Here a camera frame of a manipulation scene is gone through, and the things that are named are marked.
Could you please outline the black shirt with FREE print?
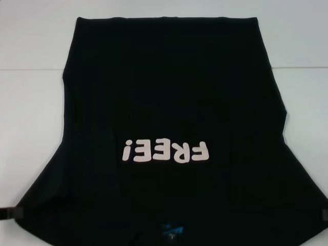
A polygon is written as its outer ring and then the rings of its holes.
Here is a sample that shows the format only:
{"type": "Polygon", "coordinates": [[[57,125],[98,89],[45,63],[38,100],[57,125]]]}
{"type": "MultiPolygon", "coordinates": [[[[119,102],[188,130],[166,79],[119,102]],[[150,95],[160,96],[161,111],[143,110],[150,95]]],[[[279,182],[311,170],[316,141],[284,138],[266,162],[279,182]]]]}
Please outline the black shirt with FREE print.
{"type": "Polygon", "coordinates": [[[17,205],[39,239],[300,246],[328,229],[257,18],[78,18],[63,81],[63,140],[17,205]]]}

